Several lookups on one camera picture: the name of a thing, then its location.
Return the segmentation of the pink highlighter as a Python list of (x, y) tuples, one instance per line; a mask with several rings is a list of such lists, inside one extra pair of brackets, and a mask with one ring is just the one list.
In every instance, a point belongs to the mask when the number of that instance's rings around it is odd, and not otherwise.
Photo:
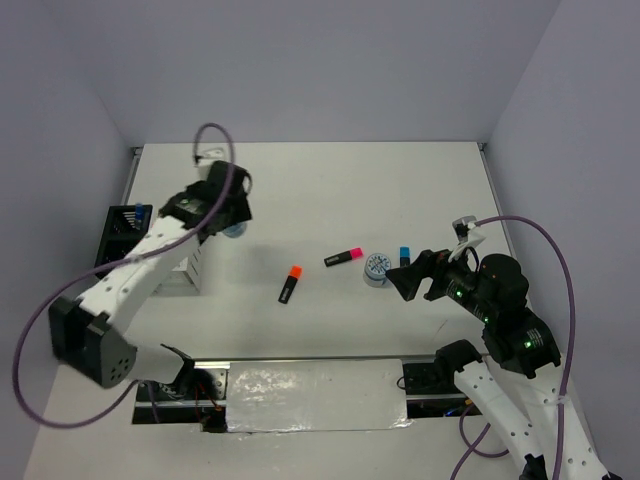
[(343, 263), (351, 262), (363, 256), (363, 251), (360, 247), (352, 248), (347, 251), (343, 251), (337, 254), (333, 254), (324, 259), (326, 267), (333, 267)]

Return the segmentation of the orange highlighter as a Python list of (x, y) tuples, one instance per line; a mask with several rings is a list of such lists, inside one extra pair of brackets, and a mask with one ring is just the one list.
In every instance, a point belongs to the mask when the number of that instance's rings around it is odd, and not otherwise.
[(289, 302), (290, 297), (302, 275), (302, 272), (303, 269), (298, 265), (294, 265), (291, 267), (282, 290), (278, 296), (279, 303), (287, 304)]

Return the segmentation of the blue highlighter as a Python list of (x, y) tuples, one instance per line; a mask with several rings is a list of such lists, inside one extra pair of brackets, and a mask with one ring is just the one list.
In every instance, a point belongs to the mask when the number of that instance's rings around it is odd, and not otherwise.
[(405, 267), (411, 264), (411, 252), (408, 246), (399, 248), (399, 265)]

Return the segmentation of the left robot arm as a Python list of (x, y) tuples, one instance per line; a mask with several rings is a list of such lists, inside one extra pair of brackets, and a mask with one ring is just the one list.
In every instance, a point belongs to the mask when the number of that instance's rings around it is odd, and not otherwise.
[(203, 372), (166, 343), (135, 344), (126, 332), (138, 310), (170, 272), (212, 236), (251, 220), (249, 172), (213, 162), (205, 179), (172, 196), (153, 225), (117, 266), (75, 299), (48, 308), (54, 356), (108, 389), (126, 378), (154, 381), (172, 398), (189, 396)]

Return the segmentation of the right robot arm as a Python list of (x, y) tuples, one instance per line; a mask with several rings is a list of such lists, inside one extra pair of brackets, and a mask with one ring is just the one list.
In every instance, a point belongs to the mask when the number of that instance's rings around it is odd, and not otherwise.
[(491, 254), (476, 269), (451, 260), (447, 250), (425, 250), (410, 265), (391, 269), (387, 279), (402, 298), (415, 298), (429, 279), (425, 299), (447, 297), (482, 321), (482, 340), (520, 400), (500, 386), (480, 353), (467, 340), (435, 354), (436, 383), (461, 391), (500, 437), (523, 479), (612, 479), (599, 460), (563, 375), (569, 365), (548, 326), (527, 306), (529, 283), (520, 264)]

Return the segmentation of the blue patterned round tin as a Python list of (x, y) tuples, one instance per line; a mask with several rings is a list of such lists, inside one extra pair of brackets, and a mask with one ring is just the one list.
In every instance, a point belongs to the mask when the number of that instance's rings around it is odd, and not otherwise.
[(231, 239), (237, 239), (241, 237), (247, 230), (247, 223), (240, 222), (235, 225), (229, 226), (222, 231), (222, 233)]

